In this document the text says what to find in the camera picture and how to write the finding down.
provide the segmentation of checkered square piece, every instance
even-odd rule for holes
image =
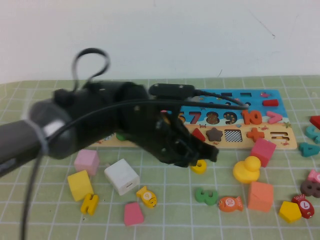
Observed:
[[[242,142],[242,135],[240,130],[237,130],[237,129],[224,130],[224,136],[227,142]]]

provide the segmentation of white wall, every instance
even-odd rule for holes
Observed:
[[[0,82],[320,74],[318,0],[0,0]],[[81,78],[101,67],[81,61]]]

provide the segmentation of orange plus sign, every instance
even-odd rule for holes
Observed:
[[[265,138],[265,133],[262,131],[258,131],[256,127],[253,127],[250,132],[246,133],[246,137],[252,139],[254,142],[258,140],[258,138]]]

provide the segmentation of orange cube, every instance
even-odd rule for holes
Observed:
[[[253,181],[250,184],[248,209],[269,212],[274,201],[274,186]]]

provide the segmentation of green number 3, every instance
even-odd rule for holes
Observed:
[[[210,196],[211,191],[204,191],[201,187],[197,188],[195,191],[195,200],[198,203],[205,203],[212,206],[218,201],[218,192],[214,190],[212,196]]]

